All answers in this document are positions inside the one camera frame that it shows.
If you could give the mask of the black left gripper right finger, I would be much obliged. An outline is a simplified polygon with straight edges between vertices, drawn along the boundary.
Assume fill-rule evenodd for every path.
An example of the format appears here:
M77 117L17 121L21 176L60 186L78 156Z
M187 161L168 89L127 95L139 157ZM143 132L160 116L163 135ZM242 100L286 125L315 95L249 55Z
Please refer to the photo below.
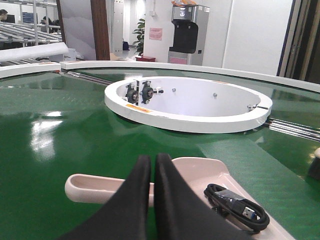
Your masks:
M154 211L160 240L250 240L189 187L167 153L155 160Z

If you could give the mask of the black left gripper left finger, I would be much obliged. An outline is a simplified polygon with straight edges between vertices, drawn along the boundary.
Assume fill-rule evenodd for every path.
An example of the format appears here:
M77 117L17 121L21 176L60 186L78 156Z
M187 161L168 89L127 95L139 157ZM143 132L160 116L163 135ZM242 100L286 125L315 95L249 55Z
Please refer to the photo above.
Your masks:
M115 194L59 240L146 240L151 158L140 155Z

